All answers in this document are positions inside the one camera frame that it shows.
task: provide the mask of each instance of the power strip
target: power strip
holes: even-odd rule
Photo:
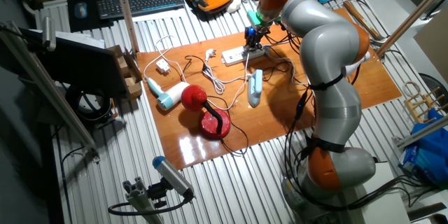
[[[253,52],[249,52],[249,60],[255,59],[259,56],[265,54],[263,49],[257,49]],[[232,66],[234,64],[238,64],[240,62],[245,62],[247,56],[244,55],[244,46],[240,46],[238,48],[233,48],[230,50],[226,50],[223,52],[223,56],[221,57],[221,61],[227,66]]]

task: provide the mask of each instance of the wooden board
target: wooden board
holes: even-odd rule
[[[339,10],[338,13],[350,19],[345,10]],[[276,40],[280,40],[286,35],[286,32],[281,31],[278,26],[273,26],[271,32],[270,36]],[[221,54],[225,50],[243,46],[244,42],[243,33],[233,34],[172,48],[165,56],[169,60],[177,61],[184,68],[189,62],[185,59],[186,55],[196,55],[204,59],[205,52],[213,48],[216,50],[216,57],[211,58],[208,65],[213,69],[217,78],[227,81],[244,75],[244,63],[227,67],[221,62]],[[269,43],[263,39],[262,44]],[[295,77],[306,82],[307,79],[300,65],[300,58],[289,44],[276,45],[274,49],[282,57],[289,57],[294,61]],[[355,83],[363,109],[401,96],[382,63],[376,57],[375,52],[370,49],[370,53],[374,56],[372,60],[361,65],[359,77]],[[137,62],[140,70],[143,71],[144,67],[158,55],[158,52],[139,53]],[[273,67],[278,63],[278,61],[272,61],[266,57],[253,59],[248,63],[248,72]],[[279,68],[288,70],[287,64],[282,64]],[[202,62],[199,59],[192,58],[191,64],[184,71],[187,81],[189,84],[201,85],[209,96],[219,96],[216,94],[211,81],[202,75],[201,69]],[[175,64],[171,65],[171,71],[166,75],[158,73],[156,65],[152,64],[148,67],[146,75],[159,84],[164,91],[181,81],[180,71]],[[265,76],[269,77],[269,75],[270,71],[265,71]],[[227,104],[232,102],[242,83],[242,80],[238,80],[225,86],[224,94],[221,97],[227,101]],[[169,111],[162,111],[157,106],[156,97],[149,90],[147,84],[145,84],[145,90],[148,94],[165,157],[175,168],[182,169],[229,153],[220,141],[208,140],[201,135],[199,121],[203,113],[187,111],[180,103]],[[286,73],[275,71],[269,81],[263,82],[260,104],[256,108],[249,106],[246,84],[244,91],[241,92],[234,106],[230,109],[232,122],[247,133],[250,146],[282,136],[287,133],[288,127],[293,121],[295,107],[304,90],[305,88],[302,86],[291,84],[291,71]],[[218,106],[225,107],[219,99],[210,98],[210,100]],[[311,102],[309,102],[297,129],[311,126],[313,116],[313,108]],[[247,144],[242,132],[235,127],[232,127],[224,141],[234,151],[245,148]]]

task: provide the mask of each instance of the metal grating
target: metal grating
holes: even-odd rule
[[[386,31],[374,13],[366,7],[355,7],[382,34]],[[70,32],[65,0],[46,3],[36,12],[36,23],[45,16],[55,20],[57,31]],[[206,39],[244,31],[249,26],[247,10],[256,3],[243,3],[233,14],[209,15],[199,20],[190,10],[173,10],[160,15],[149,15],[146,20],[134,22],[141,51],[154,51],[155,42],[168,34],[175,35],[163,43],[163,48],[181,46]],[[125,22],[114,22],[113,27],[83,31],[97,39],[104,39],[106,47],[120,45],[130,48]],[[384,66],[395,84],[401,88],[406,81],[414,81],[425,90],[418,73],[402,55],[388,52]],[[402,174],[397,167],[400,151],[391,143],[391,137],[409,134],[413,120],[403,106],[404,98],[363,110],[359,128],[348,146],[368,150],[380,160],[389,161],[394,176]],[[157,183],[160,175],[152,167],[155,156],[163,155],[151,107],[144,92],[140,98],[119,105],[120,117],[113,125],[95,132],[101,162],[90,161],[85,150],[66,159],[64,166],[58,160],[81,144],[63,128],[53,139],[59,189],[66,223],[145,223],[142,217],[109,215],[107,207],[125,202],[122,182],[141,176],[146,185]],[[296,132],[294,151],[303,147],[304,135]],[[181,170],[192,183],[197,199],[192,204],[162,214],[165,223],[292,223],[293,212],[284,202],[280,182],[284,137],[252,146],[245,158],[224,155]],[[62,179],[66,174],[66,185]],[[410,192],[414,188],[406,186]],[[181,199],[175,193],[167,196],[168,205]]]

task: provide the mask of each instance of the red base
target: red base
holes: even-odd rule
[[[201,131],[202,133],[210,138],[210,139],[220,139],[221,137],[225,137],[229,134],[230,127],[232,123],[230,122],[229,115],[220,110],[216,109],[216,112],[223,118],[223,129],[221,130],[221,134],[216,133],[216,127],[218,126],[218,120],[214,118],[210,112],[205,112],[204,117],[201,120]]]

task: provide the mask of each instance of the black keyboard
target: black keyboard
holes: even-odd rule
[[[173,8],[183,7],[183,0],[129,0],[132,15],[146,15]],[[123,17],[120,0],[97,2],[99,19],[120,19]]]

